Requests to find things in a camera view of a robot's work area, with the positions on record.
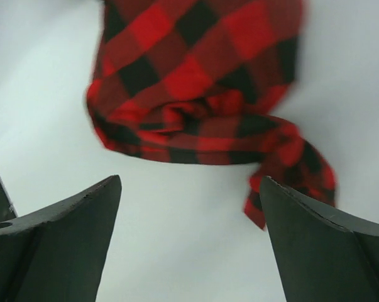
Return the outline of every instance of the white table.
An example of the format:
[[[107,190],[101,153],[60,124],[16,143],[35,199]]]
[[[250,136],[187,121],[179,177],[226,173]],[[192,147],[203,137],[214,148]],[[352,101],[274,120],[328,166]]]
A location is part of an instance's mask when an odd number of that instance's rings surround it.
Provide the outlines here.
[[[19,215],[119,174],[98,302],[285,301],[268,234],[241,212],[256,164],[101,147],[84,109],[100,19],[95,0],[0,1],[0,175]],[[379,222],[379,0],[311,1],[300,83],[275,114],[335,168],[339,207]]]

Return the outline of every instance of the white surface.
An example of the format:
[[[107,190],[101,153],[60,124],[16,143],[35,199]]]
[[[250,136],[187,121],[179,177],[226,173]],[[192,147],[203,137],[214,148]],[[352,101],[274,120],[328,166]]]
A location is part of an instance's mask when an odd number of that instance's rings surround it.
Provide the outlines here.
[[[84,109],[101,5],[0,1],[0,175],[20,215],[119,174],[98,302],[285,301],[268,234],[242,214],[256,165],[103,149]],[[313,0],[301,81],[277,115],[336,169],[339,207],[379,222],[379,0]]]

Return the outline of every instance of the checkered cloth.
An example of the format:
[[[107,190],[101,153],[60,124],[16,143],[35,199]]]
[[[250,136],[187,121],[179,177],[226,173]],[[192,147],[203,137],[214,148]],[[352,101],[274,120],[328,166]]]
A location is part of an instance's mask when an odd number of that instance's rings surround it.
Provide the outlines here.
[[[244,211],[265,226],[263,176],[334,205],[334,173],[266,115],[295,79],[301,0],[105,0],[87,107],[106,148],[161,162],[260,162]]]

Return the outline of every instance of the red and black plaid fabric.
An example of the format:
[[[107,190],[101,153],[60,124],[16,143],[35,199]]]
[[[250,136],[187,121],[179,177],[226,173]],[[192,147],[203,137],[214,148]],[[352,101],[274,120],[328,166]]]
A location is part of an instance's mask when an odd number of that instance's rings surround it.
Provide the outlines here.
[[[265,225],[265,175],[334,205],[334,173],[266,115],[295,79],[301,0],[105,0],[87,106],[106,148],[161,162],[260,162],[245,213]]]

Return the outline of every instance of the plaid cloth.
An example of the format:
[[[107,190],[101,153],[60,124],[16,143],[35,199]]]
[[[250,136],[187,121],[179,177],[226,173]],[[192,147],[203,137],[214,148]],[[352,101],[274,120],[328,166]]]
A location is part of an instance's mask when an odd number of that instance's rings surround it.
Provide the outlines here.
[[[263,176],[334,205],[334,173],[266,115],[295,79],[301,0],[105,0],[87,107],[104,146],[161,162],[260,162],[244,211],[265,226]]]

